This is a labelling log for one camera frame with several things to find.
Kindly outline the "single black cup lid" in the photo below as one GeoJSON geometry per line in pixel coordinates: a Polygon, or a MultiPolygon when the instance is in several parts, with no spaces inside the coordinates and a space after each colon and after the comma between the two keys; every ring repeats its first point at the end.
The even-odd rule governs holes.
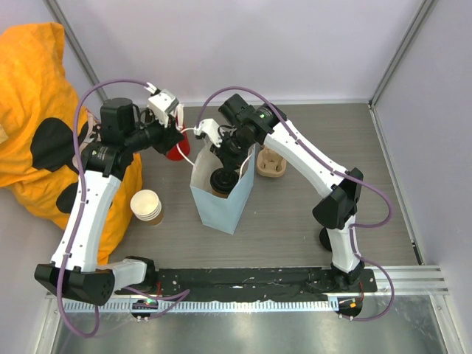
{"type": "Polygon", "coordinates": [[[238,183],[238,174],[234,170],[218,168],[212,172],[209,182],[212,190],[231,192],[238,183]]]}

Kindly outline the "single brown paper cup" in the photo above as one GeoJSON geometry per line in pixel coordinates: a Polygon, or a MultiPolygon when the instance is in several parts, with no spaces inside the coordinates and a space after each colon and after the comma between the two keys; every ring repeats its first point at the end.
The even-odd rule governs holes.
{"type": "Polygon", "coordinates": [[[215,190],[215,189],[212,190],[212,194],[218,198],[226,199],[229,197],[230,193],[231,193],[230,191],[220,191],[220,190],[215,190]]]}

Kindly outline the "light blue paper bag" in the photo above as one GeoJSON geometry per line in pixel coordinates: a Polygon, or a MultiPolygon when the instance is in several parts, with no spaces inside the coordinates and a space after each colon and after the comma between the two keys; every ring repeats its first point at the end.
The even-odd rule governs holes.
{"type": "Polygon", "coordinates": [[[212,194],[209,180],[212,172],[223,165],[210,151],[213,144],[207,138],[205,139],[206,143],[196,160],[193,162],[188,160],[192,165],[190,189],[202,224],[232,235],[235,233],[254,184],[255,148],[249,149],[243,165],[236,169],[238,183],[229,197],[218,198],[212,194]]]}

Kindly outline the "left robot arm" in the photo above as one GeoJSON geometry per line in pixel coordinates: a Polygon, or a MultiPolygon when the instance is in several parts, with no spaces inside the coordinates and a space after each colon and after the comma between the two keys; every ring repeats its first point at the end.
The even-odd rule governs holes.
{"type": "Polygon", "coordinates": [[[157,284],[150,271],[153,262],[127,257],[103,267],[97,253],[103,227],[114,196],[133,155],[154,148],[165,155],[184,136],[176,124],[181,104],[161,92],[148,99],[145,116],[127,98],[106,101],[100,109],[98,137],[82,152],[85,170],[79,180],[66,230],[50,263],[37,265],[34,278],[55,296],[103,306],[113,292],[132,285],[149,294],[157,284]]]}

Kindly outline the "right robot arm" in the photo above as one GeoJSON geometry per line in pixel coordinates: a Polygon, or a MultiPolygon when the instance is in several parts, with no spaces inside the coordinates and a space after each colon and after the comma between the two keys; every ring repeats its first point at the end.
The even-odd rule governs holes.
{"type": "Polygon", "coordinates": [[[220,194],[229,194],[237,183],[237,169],[250,148],[263,145],[281,155],[315,188],[321,201],[312,214],[322,225],[320,240],[332,252],[331,277],[341,291],[350,291],[360,281],[364,262],[352,250],[348,227],[355,222],[363,179],[362,172],[331,162],[295,129],[279,108],[265,103],[259,108],[249,105],[239,94],[232,95],[218,109],[232,127],[211,151],[222,163],[212,173],[210,185],[220,194]]]}

